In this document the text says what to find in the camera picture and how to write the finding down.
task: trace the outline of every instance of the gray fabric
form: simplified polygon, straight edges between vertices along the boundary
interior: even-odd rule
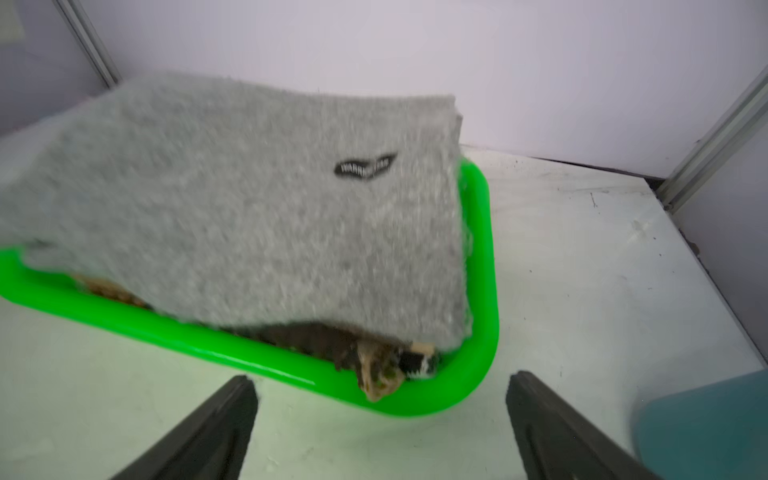
[[[183,320],[466,332],[453,97],[340,98],[156,74],[79,107],[0,190],[0,243]],[[396,152],[368,180],[348,158]]]

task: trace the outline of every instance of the white table surface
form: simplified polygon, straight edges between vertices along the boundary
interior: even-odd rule
[[[393,419],[256,378],[241,478],[525,478],[527,369],[624,448],[644,402],[763,368],[641,179],[468,149],[491,186],[501,339],[456,407]],[[0,478],[109,478],[235,369],[0,300]]]

